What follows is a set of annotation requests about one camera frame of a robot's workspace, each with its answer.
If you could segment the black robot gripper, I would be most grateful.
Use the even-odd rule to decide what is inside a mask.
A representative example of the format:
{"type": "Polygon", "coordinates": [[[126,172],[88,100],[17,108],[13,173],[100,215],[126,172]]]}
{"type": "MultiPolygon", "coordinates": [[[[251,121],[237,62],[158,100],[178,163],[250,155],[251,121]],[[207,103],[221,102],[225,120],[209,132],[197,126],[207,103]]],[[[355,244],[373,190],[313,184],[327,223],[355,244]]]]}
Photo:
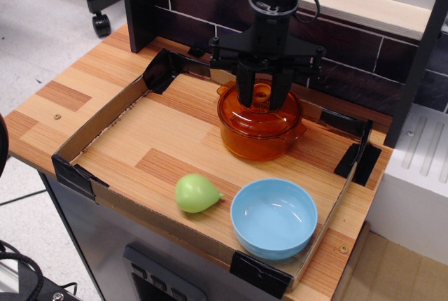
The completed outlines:
{"type": "Polygon", "coordinates": [[[289,31],[297,17],[299,0],[281,4],[248,0],[254,12],[253,24],[241,33],[212,38],[210,67],[236,74],[239,102],[250,108],[257,73],[272,74],[269,109],[279,110],[292,82],[317,78],[326,49],[303,41],[289,31]]]}

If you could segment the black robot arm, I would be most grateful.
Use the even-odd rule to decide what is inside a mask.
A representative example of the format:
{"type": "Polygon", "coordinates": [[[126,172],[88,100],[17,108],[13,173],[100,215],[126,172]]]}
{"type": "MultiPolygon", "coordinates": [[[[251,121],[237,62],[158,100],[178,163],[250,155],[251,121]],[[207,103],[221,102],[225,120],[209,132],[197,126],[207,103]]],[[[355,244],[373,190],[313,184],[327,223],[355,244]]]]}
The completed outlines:
{"type": "Polygon", "coordinates": [[[248,0],[254,22],[239,34],[214,37],[210,67],[230,71],[236,77],[239,103],[253,101],[256,74],[272,77],[269,108],[280,109],[301,78],[317,76],[325,48],[296,38],[289,32],[299,0],[248,0]]]}

